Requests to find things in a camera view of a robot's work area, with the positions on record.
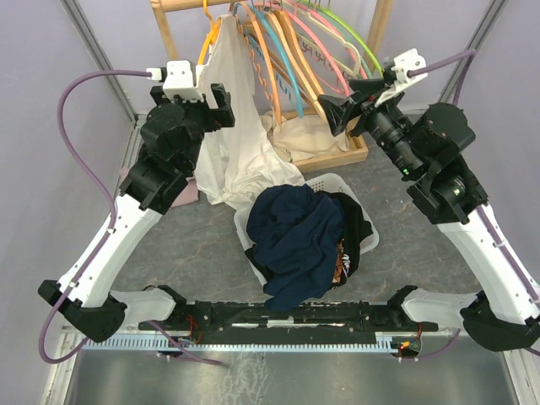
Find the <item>navy blue t shirt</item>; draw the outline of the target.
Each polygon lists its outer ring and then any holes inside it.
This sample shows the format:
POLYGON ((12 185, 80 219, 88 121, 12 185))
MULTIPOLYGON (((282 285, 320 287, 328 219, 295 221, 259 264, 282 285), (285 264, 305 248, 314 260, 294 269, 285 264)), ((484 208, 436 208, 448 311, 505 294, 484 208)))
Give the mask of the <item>navy blue t shirt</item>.
POLYGON ((246 233, 256 264, 272 274, 263 287, 270 311, 289 311, 331 287, 343 234, 340 202, 309 186, 273 186, 254 202, 246 233))

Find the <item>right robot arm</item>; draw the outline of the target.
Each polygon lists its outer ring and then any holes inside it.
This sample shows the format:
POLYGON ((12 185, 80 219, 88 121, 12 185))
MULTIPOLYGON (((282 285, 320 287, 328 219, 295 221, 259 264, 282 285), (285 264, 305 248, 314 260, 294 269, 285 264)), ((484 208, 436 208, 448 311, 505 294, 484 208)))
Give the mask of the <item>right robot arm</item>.
POLYGON ((354 80, 351 88, 346 98, 318 99, 330 131, 372 137, 408 183, 413 204, 451 241, 481 286, 475 294, 404 287, 391 298, 388 322, 398 330, 415 322, 455 328, 493 352, 531 350, 539 340, 539 286, 463 157, 476 137, 463 110, 437 102, 412 121, 398 97, 386 97, 384 80, 354 80))

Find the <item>peach orange plastic hanger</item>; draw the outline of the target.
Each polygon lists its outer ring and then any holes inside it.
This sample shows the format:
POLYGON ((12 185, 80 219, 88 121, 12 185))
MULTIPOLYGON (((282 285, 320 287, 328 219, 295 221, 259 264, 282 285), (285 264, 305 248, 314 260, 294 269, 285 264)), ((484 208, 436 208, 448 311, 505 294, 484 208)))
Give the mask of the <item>peach orange plastic hanger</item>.
POLYGON ((251 21, 251 25, 253 27, 253 30, 255 31, 255 36, 258 39, 258 44, 259 44, 259 47, 260 47, 260 49, 262 51, 262 58, 263 58, 264 63, 266 65, 267 74, 268 74, 268 77, 269 77, 269 83, 270 83, 271 89, 268 89, 267 81, 266 81, 266 79, 264 79, 262 77, 261 68, 258 65, 256 65, 256 71, 257 71, 257 73, 259 75, 260 82, 261 82, 261 84, 262 84, 262 86, 264 88, 264 93, 265 93, 267 99, 271 102, 272 111, 273 111, 274 117, 276 119, 276 122, 277 122, 277 124, 279 126, 281 126, 282 125, 282 111, 281 111, 281 105, 280 105, 280 100, 279 100, 279 96, 278 96, 278 87, 277 87, 277 83, 276 83, 276 80, 275 80, 275 74, 274 74, 274 71, 273 71, 272 58, 270 57, 269 52, 268 52, 267 44, 266 44, 266 41, 265 41, 265 38, 264 38, 264 34, 262 32, 261 23, 257 19, 256 15, 252 11, 251 7, 247 5, 246 1, 235 3, 235 5, 232 7, 231 10, 234 10, 236 5, 241 6, 246 11, 246 13, 247 13, 247 15, 248 15, 248 17, 249 17, 249 19, 251 21))

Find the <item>turquoise plastic hanger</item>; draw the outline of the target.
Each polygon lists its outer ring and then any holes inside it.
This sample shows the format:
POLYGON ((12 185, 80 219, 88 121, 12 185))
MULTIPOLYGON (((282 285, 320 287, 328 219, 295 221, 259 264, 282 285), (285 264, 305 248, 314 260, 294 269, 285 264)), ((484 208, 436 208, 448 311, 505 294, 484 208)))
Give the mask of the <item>turquoise plastic hanger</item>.
MULTIPOLYGON (((278 87, 278 96, 281 105, 282 119, 289 119, 292 115, 284 111, 282 107, 281 95, 287 96, 294 108, 294 113, 301 118, 305 115, 305 104, 310 101, 307 97, 310 94, 311 87, 306 81, 306 77, 300 64, 296 61, 294 53, 291 50, 291 44, 288 42, 287 31, 283 26, 284 16, 280 12, 272 11, 269 5, 261 4, 257 6, 254 3, 246 2, 255 13, 261 23, 262 32, 267 44, 268 52, 272 58, 273 71, 278 87)), ((251 63, 256 71, 256 65, 261 68, 261 74, 267 81, 268 89, 271 89, 266 65, 262 58, 262 51, 255 36, 255 31, 246 11, 239 5, 230 12, 235 16, 237 28, 243 35, 244 41, 250 52, 251 63)))

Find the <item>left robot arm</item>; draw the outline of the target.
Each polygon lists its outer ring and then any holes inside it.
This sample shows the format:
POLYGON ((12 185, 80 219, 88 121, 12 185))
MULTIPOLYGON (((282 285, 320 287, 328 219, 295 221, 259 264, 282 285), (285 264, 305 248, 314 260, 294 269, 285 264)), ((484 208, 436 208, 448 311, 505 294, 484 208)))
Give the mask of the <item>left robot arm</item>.
POLYGON ((166 285, 138 292, 112 290, 118 273, 141 239, 170 210, 193 174, 204 136, 233 127, 230 93, 210 86, 215 106, 194 86, 153 87, 157 105, 141 134, 146 150, 128 171, 98 234, 58 280, 45 280, 39 296, 86 338, 101 343, 126 326, 186 321, 186 299, 166 285))

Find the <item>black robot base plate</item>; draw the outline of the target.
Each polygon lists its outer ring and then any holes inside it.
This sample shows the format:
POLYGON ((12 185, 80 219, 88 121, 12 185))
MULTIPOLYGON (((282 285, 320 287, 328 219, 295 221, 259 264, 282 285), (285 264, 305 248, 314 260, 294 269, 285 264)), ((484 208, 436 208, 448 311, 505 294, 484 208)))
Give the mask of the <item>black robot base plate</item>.
POLYGON ((222 338, 227 342, 260 338, 265 343, 282 342, 289 332, 302 343, 309 335, 334 338, 349 332, 437 332, 437 324, 413 321, 399 306, 404 294, 411 291, 412 286, 399 289, 383 303, 305 302, 287 311, 271 311, 263 303, 188 302, 177 294, 180 306, 159 325, 167 332, 186 333, 194 343, 204 338, 222 338))

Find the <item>white printed t shirt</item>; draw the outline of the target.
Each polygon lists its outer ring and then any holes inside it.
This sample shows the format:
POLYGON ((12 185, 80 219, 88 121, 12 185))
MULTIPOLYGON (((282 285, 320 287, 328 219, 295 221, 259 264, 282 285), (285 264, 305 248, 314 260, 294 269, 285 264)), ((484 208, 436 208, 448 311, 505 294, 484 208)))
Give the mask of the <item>white printed t shirt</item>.
POLYGON ((198 88, 215 107, 210 85, 222 84, 231 95, 235 125, 204 136, 195 178, 209 203, 225 203, 238 211, 271 186, 301 186, 305 179, 295 165, 281 160, 267 139, 253 100, 251 60, 235 18, 225 14, 219 20, 219 38, 209 61, 202 66, 198 88))

